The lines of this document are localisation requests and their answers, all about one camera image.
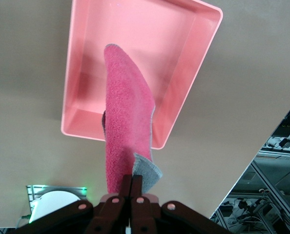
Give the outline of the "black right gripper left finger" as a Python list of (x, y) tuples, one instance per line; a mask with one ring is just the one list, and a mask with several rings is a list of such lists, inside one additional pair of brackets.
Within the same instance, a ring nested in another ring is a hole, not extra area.
[(108, 194), (106, 201), (101, 201), (96, 207), (87, 200), (78, 200), (13, 230), (13, 233), (122, 234), (120, 219), (130, 195), (131, 183), (132, 175), (124, 175), (120, 192)]

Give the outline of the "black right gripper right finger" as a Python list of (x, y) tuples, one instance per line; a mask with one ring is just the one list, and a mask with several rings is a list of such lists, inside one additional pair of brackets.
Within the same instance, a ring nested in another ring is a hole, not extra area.
[(159, 205), (157, 197), (142, 193), (143, 178), (131, 179), (133, 234), (228, 234), (230, 231), (179, 201)]

